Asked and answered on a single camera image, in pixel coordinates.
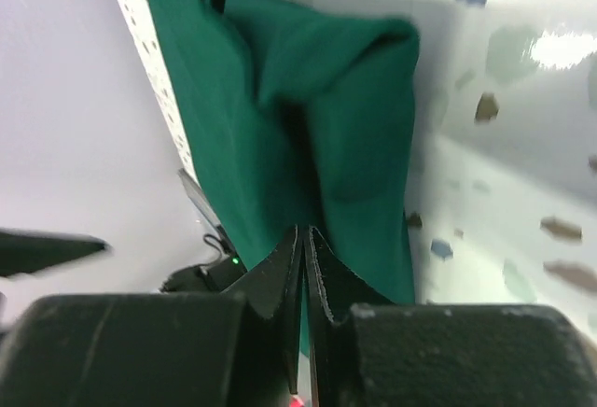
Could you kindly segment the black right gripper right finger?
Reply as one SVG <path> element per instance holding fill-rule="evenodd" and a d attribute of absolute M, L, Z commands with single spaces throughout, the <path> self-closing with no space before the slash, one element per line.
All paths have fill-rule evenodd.
<path fill-rule="evenodd" d="M 536 304 L 394 304 L 304 233 L 316 406 L 592 406 L 575 328 Z"/>

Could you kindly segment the aluminium rail frame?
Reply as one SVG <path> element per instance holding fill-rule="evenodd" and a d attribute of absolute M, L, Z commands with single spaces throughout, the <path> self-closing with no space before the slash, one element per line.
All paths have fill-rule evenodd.
<path fill-rule="evenodd" d="M 205 218 L 212 230 L 216 233 L 217 237 L 219 239 L 222 239 L 223 236 L 221 234 L 221 230 L 219 229 L 219 227 L 221 226 L 221 222 L 217 218 L 211 205 L 208 203 L 200 186 L 184 168 L 178 170 L 178 176 L 182 182 L 182 185 L 185 189 L 188 198 L 192 201 L 197 210 Z"/>

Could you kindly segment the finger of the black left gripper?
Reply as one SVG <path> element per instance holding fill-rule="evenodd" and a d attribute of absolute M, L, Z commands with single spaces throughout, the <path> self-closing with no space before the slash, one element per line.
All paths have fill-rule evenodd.
<path fill-rule="evenodd" d="M 1 276 L 33 274 L 109 249 L 92 236 L 2 229 Z"/>

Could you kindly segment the green surgical cloth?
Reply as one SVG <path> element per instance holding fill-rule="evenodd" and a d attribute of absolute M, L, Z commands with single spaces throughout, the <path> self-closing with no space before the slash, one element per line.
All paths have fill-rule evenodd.
<path fill-rule="evenodd" d="M 416 28 L 286 0 L 146 2 L 195 174 L 245 266 L 314 226 L 379 293 L 414 302 Z"/>

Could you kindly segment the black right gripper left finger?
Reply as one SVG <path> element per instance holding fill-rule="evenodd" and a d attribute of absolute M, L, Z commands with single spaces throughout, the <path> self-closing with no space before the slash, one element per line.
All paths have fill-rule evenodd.
<path fill-rule="evenodd" d="M 1 344 L 5 406 L 286 406 L 298 391 L 302 239 L 220 293 L 47 296 Z"/>

